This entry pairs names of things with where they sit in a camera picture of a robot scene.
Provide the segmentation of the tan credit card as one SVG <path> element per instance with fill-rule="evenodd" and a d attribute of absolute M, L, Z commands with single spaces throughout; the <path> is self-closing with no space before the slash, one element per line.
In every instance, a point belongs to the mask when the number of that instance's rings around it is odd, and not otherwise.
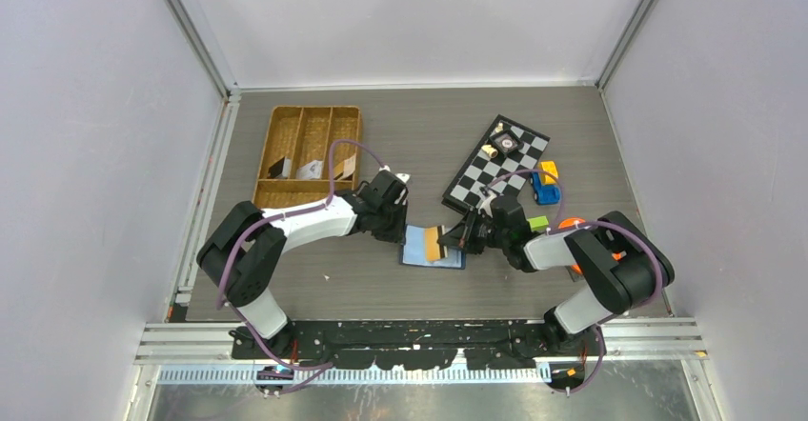
<path fill-rule="evenodd" d="M 444 226 L 434 226 L 424 230 L 424 257 L 427 262 L 432 263 L 447 257 L 447 247 L 440 243 L 444 233 Z"/>

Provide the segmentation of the blue card holder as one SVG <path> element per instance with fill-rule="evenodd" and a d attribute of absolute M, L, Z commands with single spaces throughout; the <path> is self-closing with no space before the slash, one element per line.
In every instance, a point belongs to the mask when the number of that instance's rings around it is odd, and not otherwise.
<path fill-rule="evenodd" d="M 399 263 L 404 266 L 423 267 L 431 269 L 464 270 L 466 256 L 462 251 L 448 249 L 446 258 L 427 262 L 424 257 L 424 230 L 418 226 L 408 225 L 405 229 L 405 240 L 399 253 Z"/>

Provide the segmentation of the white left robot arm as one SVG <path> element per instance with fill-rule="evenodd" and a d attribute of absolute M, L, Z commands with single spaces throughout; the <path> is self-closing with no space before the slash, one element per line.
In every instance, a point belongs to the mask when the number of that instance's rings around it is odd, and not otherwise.
<path fill-rule="evenodd" d="M 198 251 L 196 263 L 220 289 L 218 299 L 255 330 L 255 345 L 270 358 L 282 357 L 293 335 L 269 288 L 280 257 L 319 240 L 364 232 L 401 244 L 409 180 L 407 173 L 383 168 L 355 190 L 336 190 L 300 206 L 260 209 L 239 202 Z"/>

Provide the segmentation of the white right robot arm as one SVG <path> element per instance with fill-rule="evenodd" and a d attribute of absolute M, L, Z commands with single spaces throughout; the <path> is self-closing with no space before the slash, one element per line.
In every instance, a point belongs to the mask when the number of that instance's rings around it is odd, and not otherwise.
<path fill-rule="evenodd" d="M 511 267 L 527 273 L 578 267 L 585 287 L 549 309 L 538 327 L 542 344 L 561 355 L 581 343 L 583 332 L 653 302 L 675 279 L 670 260 L 619 211 L 535 231 L 515 197 L 496 195 L 439 231 L 435 242 L 467 254 L 498 249 Z"/>

